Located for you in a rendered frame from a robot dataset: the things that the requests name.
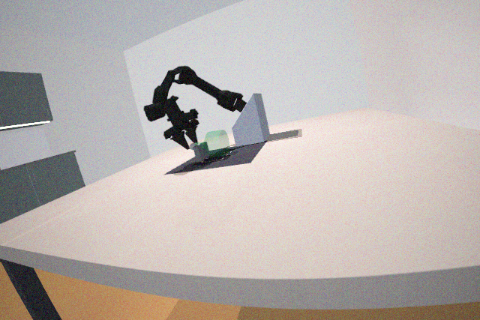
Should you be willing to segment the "green glass bottle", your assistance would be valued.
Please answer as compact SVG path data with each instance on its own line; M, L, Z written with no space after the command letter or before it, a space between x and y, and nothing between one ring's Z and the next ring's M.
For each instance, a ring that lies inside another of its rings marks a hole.
M207 132L204 142L196 142L190 144L193 150L195 145L200 145L201 149L205 149L210 157L227 156L230 149L230 141L225 130L216 130Z

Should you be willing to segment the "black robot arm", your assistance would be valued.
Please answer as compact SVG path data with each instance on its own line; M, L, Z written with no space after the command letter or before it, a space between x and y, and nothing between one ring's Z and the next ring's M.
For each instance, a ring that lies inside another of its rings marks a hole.
M175 80L175 76L177 74L179 74L179 78L178 80ZM166 115L168 116L176 110L180 110L178 104L176 103L179 97L172 96L170 99L167 99L169 89L173 82L176 82L177 84L196 86L215 98L218 105L232 112L234 112L236 109L239 112L242 112L247 103L242 100L244 95L227 90L221 91L211 83L199 78L196 72L188 66L177 67L174 70L169 70L161 85L157 86L157 88L154 90L154 97L152 99L153 104L143 107L143 111L146 113L149 121L158 120ZM198 118L199 114L196 109L191 109L190 112L187 113L184 113L184 111L181 112L181 114L178 112L178 121L180 124L185 120L194 120Z

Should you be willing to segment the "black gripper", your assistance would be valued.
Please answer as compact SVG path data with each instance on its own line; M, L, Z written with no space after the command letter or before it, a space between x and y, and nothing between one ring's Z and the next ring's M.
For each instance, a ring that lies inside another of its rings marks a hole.
M197 119L194 119L191 121L185 120L180 124L178 120L178 115L179 115L178 112L180 114L182 113L180 110L176 110L167 116L168 117L167 121L168 122L170 121L173 126L165 130L163 132L163 136L165 139L168 139L172 136L171 140L177 142L182 147L189 150L190 147L185 138L185 134L193 141L193 143L196 143L197 142L196 128L199 122ZM185 130L187 132L185 132Z

